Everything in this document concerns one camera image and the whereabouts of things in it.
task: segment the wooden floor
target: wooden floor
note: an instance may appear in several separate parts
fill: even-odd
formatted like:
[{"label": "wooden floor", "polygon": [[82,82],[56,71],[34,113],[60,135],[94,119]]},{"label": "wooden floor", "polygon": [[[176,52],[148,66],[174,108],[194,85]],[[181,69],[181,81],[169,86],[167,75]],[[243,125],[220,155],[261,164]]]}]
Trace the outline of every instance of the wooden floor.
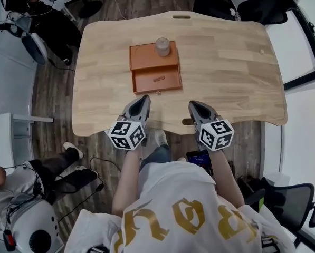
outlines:
[{"label": "wooden floor", "polygon": [[[85,20],[77,20],[78,28],[83,31],[85,26],[96,21],[121,20],[114,0],[103,1],[102,9],[94,16]],[[117,0],[119,8],[125,18],[138,18],[158,14],[166,11],[191,11],[194,0]],[[77,18],[82,2],[78,1],[68,6],[71,13]],[[52,58],[58,67],[65,67],[51,52]],[[74,61],[70,66],[74,70],[77,50],[74,49]],[[32,114],[34,116],[50,116],[54,123],[35,123],[32,126],[33,148],[37,157],[50,157],[62,152],[65,141],[75,143],[83,152],[81,162],[74,164],[66,172],[72,171],[78,164],[89,168],[89,160],[99,157],[115,162],[122,166],[124,152],[114,149],[107,136],[101,132],[90,137],[78,137],[72,131],[72,94],[74,72],[55,69],[51,64],[39,66],[33,91]],[[225,150],[228,160],[234,162],[236,176],[250,174],[259,175],[261,158],[261,123],[243,122],[233,125],[235,137],[233,145]],[[167,139],[173,151],[174,159],[185,157],[187,151],[197,150],[193,135],[179,136],[167,132]],[[119,181],[119,172],[115,166],[105,161],[94,159],[91,163],[105,182],[101,193],[96,193],[88,201],[79,206],[74,212],[60,223],[61,237],[66,242],[69,233],[81,209],[92,212],[110,212],[112,197]],[[57,202],[55,210],[60,219],[72,210],[77,204],[94,192],[99,181],[91,183],[80,192],[65,196]]]}]

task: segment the chair armrest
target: chair armrest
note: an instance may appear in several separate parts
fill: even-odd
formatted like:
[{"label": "chair armrest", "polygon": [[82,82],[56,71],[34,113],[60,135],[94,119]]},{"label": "chair armrest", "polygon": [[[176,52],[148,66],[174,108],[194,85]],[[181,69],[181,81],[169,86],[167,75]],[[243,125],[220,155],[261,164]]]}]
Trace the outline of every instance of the chair armrest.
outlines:
[{"label": "chair armrest", "polygon": [[244,202],[246,205],[253,205],[256,202],[260,201],[262,198],[265,197],[265,189],[262,188],[258,190],[257,192],[253,193],[251,196],[247,197]]}]

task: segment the jeans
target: jeans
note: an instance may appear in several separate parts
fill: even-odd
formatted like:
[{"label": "jeans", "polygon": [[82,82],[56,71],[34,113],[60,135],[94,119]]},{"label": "jeans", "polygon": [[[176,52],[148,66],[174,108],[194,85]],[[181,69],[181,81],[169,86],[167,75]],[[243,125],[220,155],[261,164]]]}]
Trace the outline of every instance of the jeans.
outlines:
[{"label": "jeans", "polygon": [[160,147],[157,147],[144,161],[141,163],[140,171],[143,167],[151,162],[157,163],[166,163],[171,162],[171,150],[167,144],[162,144]]}]

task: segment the wooden desk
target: wooden desk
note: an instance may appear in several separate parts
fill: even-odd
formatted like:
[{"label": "wooden desk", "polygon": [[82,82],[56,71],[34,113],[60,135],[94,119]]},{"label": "wooden desk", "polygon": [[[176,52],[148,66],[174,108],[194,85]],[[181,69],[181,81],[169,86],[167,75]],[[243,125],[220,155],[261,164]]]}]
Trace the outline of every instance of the wooden desk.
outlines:
[{"label": "wooden desk", "polygon": [[[189,16],[190,18],[173,18]],[[205,102],[231,123],[258,120],[284,125],[283,83],[265,28],[194,12],[167,12],[126,21],[95,22],[83,32],[73,92],[73,132],[89,136],[110,128],[132,92],[129,46],[175,40],[183,90],[151,98],[148,126],[192,134],[190,100]]]}]

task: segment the phone screen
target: phone screen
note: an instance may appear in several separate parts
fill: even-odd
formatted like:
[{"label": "phone screen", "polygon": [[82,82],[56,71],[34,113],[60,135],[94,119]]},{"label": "phone screen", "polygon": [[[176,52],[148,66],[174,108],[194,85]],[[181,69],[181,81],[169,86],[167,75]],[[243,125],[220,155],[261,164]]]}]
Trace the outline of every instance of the phone screen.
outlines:
[{"label": "phone screen", "polygon": [[206,170],[210,176],[213,175],[212,166],[208,151],[187,152],[187,158],[190,163],[196,164]]}]

